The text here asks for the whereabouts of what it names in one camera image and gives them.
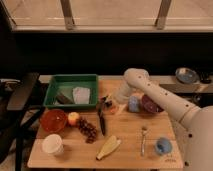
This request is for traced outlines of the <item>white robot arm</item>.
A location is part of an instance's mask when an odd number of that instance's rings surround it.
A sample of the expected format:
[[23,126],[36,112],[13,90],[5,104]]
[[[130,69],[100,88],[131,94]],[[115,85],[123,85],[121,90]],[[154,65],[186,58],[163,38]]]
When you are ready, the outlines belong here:
[[213,106],[199,106],[153,83],[144,69],[129,68],[114,93],[119,104],[129,100],[134,89],[141,90],[173,119],[188,130],[184,171],[213,171]]

